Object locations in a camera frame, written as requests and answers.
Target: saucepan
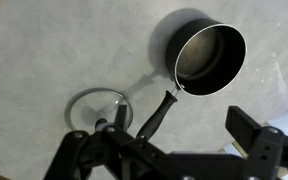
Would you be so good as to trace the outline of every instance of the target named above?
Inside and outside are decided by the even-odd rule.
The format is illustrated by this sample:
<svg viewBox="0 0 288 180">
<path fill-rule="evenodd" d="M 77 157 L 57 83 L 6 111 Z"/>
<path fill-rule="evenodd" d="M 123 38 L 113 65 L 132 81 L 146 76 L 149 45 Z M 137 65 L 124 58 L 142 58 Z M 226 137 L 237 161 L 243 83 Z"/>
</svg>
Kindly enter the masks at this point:
<svg viewBox="0 0 288 180">
<path fill-rule="evenodd" d="M 242 34 L 233 26 L 213 19 L 193 20 L 170 39 L 165 65 L 176 86 L 156 112 L 145 122 L 137 137 L 150 139 L 182 90 L 191 96 L 207 96 L 227 86 L 240 71 L 246 55 Z"/>
</svg>

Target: saucepan handle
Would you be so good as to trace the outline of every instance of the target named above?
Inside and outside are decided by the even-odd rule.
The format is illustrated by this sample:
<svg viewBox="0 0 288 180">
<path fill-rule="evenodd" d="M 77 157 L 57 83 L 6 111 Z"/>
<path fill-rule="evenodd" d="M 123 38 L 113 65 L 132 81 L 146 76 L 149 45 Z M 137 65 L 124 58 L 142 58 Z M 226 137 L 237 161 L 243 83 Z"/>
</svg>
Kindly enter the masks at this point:
<svg viewBox="0 0 288 180">
<path fill-rule="evenodd" d="M 166 95 L 161 105 L 145 122 L 140 131 L 137 133 L 137 137 L 145 136 L 146 139 L 149 140 L 157 131 L 158 127 L 161 125 L 164 119 L 164 116 L 175 102 L 177 102 L 177 99 L 169 91 L 166 91 Z"/>
</svg>

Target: black saucepan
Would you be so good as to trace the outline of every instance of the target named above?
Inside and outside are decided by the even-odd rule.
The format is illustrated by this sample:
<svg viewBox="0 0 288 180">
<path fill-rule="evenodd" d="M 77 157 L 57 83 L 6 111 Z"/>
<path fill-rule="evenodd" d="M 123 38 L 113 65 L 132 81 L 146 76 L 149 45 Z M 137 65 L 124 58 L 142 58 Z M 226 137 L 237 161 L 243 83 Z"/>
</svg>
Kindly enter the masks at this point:
<svg viewBox="0 0 288 180">
<path fill-rule="evenodd" d="M 165 64 L 176 88 L 146 121 L 137 136 L 150 139 L 174 102 L 178 90 L 192 96 L 213 94 L 240 71 L 246 54 L 242 34 L 212 19 L 198 19 L 181 27 L 170 39 Z"/>
</svg>

